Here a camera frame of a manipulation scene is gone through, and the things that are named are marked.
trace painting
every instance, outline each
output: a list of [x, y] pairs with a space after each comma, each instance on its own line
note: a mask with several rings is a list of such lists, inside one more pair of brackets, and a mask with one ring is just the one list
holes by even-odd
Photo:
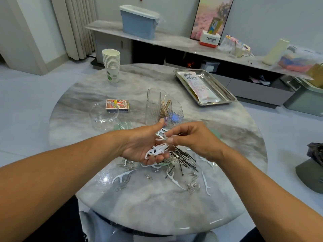
[[222, 35], [233, 0], [200, 0], [191, 33], [191, 39], [200, 40], [202, 31], [207, 31], [213, 18], [220, 18], [222, 24], [218, 31]]

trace stainless steel tray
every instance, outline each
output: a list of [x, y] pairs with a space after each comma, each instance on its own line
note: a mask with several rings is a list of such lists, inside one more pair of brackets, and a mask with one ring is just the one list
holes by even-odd
[[[184, 81], [183, 77], [181, 77], [178, 72], [195, 72], [198, 77], [205, 83], [205, 85], [208, 86], [210, 90], [212, 90], [220, 99], [221, 101], [216, 103], [201, 103], [198, 100], [198, 97], [194, 93], [194, 91], [191, 89], [191, 87], [187, 84], [186, 81]], [[200, 106], [207, 106], [207, 105], [220, 105], [220, 104], [228, 104], [233, 103], [237, 101], [237, 98], [228, 91], [216, 78], [214, 78], [209, 72], [205, 70], [193, 70], [193, 69], [187, 69], [187, 70], [174, 70], [175, 75], [177, 78], [181, 81], [183, 86], [186, 88], [188, 93], [192, 96], [192, 98], [196, 101], [196, 103]]]

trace round table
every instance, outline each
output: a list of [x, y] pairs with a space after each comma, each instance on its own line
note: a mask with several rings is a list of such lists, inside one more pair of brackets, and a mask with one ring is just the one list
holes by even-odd
[[[202, 120], [211, 130], [217, 130], [221, 139], [240, 151], [261, 171], [267, 171], [267, 153], [264, 139], [255, 122], [239, 103], [200, 107], [180, 84], [174, 68], [163, 65], [132, 64], [120, 67], [120, 81], [111, 84], [106, 71], [100, 70], [85, 80], [71, 86], [59, 99], [50, 118], [49, 142], [51, 147], [70, 145], [95, 135], [90, 123], [89, 111], [94, 102], [106, 99], [128, 99], [130, 112], [121, 117], [130, 119], [134, 127], [144, 125], [147, 90], [164, 90], [183, 107], [183, 122]], [[112, 179], [123, 173], [117, 167], [119, 157], [95, 175], [77, 197], [101, 216], [122, 226], [158, 235], [180, 235], [208, 231], [222, 226], [244, 211], [238, 194], [218, 166], [211, 167], [190, 150], [200, 172], [196, 180], [200, 191], [189, 194], [165, 179], [166, 167], [152, 172], [152, 167], [132, 172], [127, 187], [116, 192], [119, 181]], [[211, 196], [206, 194], [202, 178], [203, 171]], [[184, 177], [175, 171], [174, 179], [185, 187], [191, 182], [190, 171]], [[145, 173], [153, 180], [147, 179]]]

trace stack of paper cups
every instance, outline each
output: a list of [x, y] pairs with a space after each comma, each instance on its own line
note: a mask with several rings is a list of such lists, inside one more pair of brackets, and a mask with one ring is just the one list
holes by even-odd
[[107, 71], [108, 81], [117, 83], [119, 81], [120, 52], [114, 49], [104, 49], [102, 51], [103, 64]]

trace marble table top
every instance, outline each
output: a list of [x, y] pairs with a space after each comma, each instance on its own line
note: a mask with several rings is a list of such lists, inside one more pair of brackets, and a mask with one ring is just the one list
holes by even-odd
[[122, 22], [96, 20], [88, 24], [87, 26], [85, 26], [85, 28], [93, 31], [125, 37], [125, 38], [129, 38], [132, 40], [137, 40], [145, 43], [159, 45], [162, 47], [168, 47], [168, 48], [172, 48], [172, 49], [176, 49], [184, 52], [195, 53], [209, 58], [220, 59], [220, 60], [224, 60], [224, 61], [228, 61], [228, 62], [240, 64], [240, 65], [246, 65], [253, 68], [258, 68], [262, 70], [267, 70], [267, 71], [272, 71], [280, 74], [291, 75], [291, 76], [296, 76], [307, 80], [312, 80], [312, 78], [308, 75], [305, 75], [303, 73], [296, 72], [296, 71], [286, 70], [279, 65], [273, 65], [273, 66], [265, 65], [264, 63], [261, 62], [263, 56], [255, 56], [254, 58], [243, 56], [241, 58], [236, 58], [236, 57], [230, 56], [229, 54], [219, 52], [214, 48], [202, 46], [196, 40], [192, 40], [184, 36], [170, 35], [165, 32], [159, 31], [158, 29], [156, 30], [155, 38], [152, 40], [147, 40], [147, 39], [140, 38], [138, 36], [124, 33], [122, 31]]
[[[59, 99], [50, 118], [51, 147], [62, 147], [101, 134], [90, 124], [89, 110], [94, 102], [105, 99], [128, 99], [130, 112], [121, 113], [121, 121], [131, 120], [134, 127], [143, 126], [147, 90], [158, 88], [167, 92], [183, 107], [183, 122], [202, 120], [211, 130], [217, 130], [221, 139], [240, 151], [263, 172], [267, 171], [267, 153], [264, 139], [255, 122], [239, 103], [200, 107], [180, 84], [174, 68], [163, 65], [133, 64], [120, 67], [120, 81], [111, 84], [105, 70], [75, 83]], [[123, 173], [116, 164], [119, 157], [95, 175], [77, 197], [103, 217], [142, 232], [159, 235], [179, 235], [208, 231], [224, 225], [244, 211], [238, 194], [218, 166], [210, 166], [192, 151], [196, 159], [200, 191], [191, 195], [165, 179], [166, 167], [153, 172], [152, 167], [132, 172], [127, 187], [119, 192], [119, 182], [112, 179]], [[175, 171], [174, 179], [185, 187], [191, 182], [191, 170]], [[202, 171], [211, 196], [205, 191]]]

